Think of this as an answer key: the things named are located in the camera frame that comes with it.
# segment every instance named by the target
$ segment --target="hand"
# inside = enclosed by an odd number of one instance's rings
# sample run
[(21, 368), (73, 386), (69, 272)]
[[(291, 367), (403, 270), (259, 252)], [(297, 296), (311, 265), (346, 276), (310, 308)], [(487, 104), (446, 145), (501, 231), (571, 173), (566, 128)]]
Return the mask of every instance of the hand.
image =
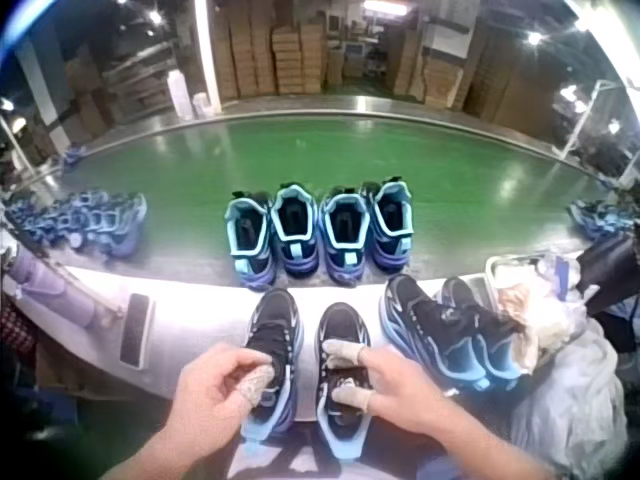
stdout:
[(332, 392), (336, 402), (379, 416), (414, 433), (436, 436), (436, 430), (458, 407), (444, 397), (422, 367), (390, 349), (372, 349), (361, 344), (328, 340), (329, 366), (346, 366), (340, 359), (367, 368), (375, 391), (343, 386)]
[[(272, 380), (270, 364), (264, 353), (218, 344), (184, 367), (156, 435), (164, 449), (192, 464), (226, 445)], [(260, 365), (269, 365), (266, 375), (249, 373)]]

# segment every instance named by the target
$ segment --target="plastic bag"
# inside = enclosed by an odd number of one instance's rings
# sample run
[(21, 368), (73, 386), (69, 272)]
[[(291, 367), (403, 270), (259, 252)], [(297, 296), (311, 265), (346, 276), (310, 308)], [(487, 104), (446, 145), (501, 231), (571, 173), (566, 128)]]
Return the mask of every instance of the plastic bag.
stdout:
[(511, 441), (581, 478), (611, 467), (627, 442), (618, 356), (602, 327), (587, 330), (561, 349), (553, 369), (513, 412)]

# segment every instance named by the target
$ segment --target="green floor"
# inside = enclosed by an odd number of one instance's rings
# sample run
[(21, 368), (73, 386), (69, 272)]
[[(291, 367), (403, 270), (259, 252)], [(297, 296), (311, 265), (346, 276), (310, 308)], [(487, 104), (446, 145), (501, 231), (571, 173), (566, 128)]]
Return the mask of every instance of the green floor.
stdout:
[(480, 271), (494, 254), (578, 249), (584, 243), (564, 207), (602, 195), (579, 171), (499, 142), (353, 116), (241, 120), (158, 135), (90, 157), (63, 184), (146, 195), (142, 248), (108, 268), (234, 284), (222, 220), (232, 191), (274, 192), (298, 181), (320, 198), (333, 185), (393, 175), (413, 193), (410, 271), (422, 278)]

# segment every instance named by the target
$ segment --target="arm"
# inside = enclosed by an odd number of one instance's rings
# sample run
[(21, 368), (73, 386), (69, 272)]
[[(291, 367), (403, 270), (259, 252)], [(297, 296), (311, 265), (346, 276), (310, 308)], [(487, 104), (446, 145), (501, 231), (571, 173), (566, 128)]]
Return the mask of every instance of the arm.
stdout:
[(270, 363), (263, 353), (222, 344), (195, 359), (180, 373), (164, 428), (102, 479), (182, 478), (233, 438), (273, 378)]
[(438, 440), (474, 478), (542, 480), (553, 473), (522, 450), (498, 438), (465, 410), (449, 402), (439, 425), (425, 424), (423, 433)]
[(339, 340), (328, 340), (323, 348), (331, 356), (366, 367), (370, 377), (378, 380), (374, 382), (375, 392), (350, 386), (336, 388), (332, 394), (336, 402), (436, 439), (473, 478), (554, 478), (551, 470), (489, 432), (464, 409), (445, 398), (416, 362), (387, 349), (371, 349)]

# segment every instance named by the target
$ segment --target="ceiling light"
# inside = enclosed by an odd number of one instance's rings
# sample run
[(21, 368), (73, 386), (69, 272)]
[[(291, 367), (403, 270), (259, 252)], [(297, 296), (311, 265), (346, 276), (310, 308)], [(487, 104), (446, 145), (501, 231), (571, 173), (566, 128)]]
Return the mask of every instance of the ceiling light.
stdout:
[(527, 40), (531, 45), (535, 47), (536, 45), (540, 44), (543, 38), (544, 37), (540, 32), (529, 32), (529, 38), (527, 38)]
[(611, 132), (611, 135), (615, 135), (620, 131), (620, 122), (615, 118), (611, 120), (611, 123), (609, 124), (609, 131)]
[(17, 134), (20, 130), (24, 128), (26, 124), (27, 124), (27, 121), (24, 119), (24, 117), (15, 118), (13, 122), (11, 122), (11, 133), (13, 133), (14, 135)]
[(587, 111), (587, 104), (584, 103), (582, 100), (578, 100), (573, 105), (574, 105), (574, 107), (576, 109), (576, 113), (584, 113), (584, 112)]
[(362, 5), (365, 10), (371, 10), (373, 12), (388, 13), (390, 15), (404, 16), (409, 11), (409, 8), (402, 3), (382, 2), (367, 0)]
[(10, 100), (7, 100), (6, 98), (0, 98), (0, 108), (2, 110), (5, 110), (7, 112), (13, 112), (13, 109), (15, 108), (13, 106), (13, 102)]
[(575, 92), (576, 92), (576, 86), (569, 85), (568, 87), (560, 90), (560, 95), (562, 95), (564, 98), (566, 98), (570, 102), (575, 102), (578, 99), (578, 97), (576, 97)]
[(160, 15), (160, 12), (157, 10), (151, 10), (149, 12), (149, 20), (151, 20), (154, 25), (160, 25), (162, 23), (162, 15)]
[(586, 32), (587, 30), (589, 30), (589, 27), (587, 26), (587, 21), (584, 18), (579, 18), (578, 20), (576, 20), (575, 27), (577, 30), (580, 30), (581, 32)]

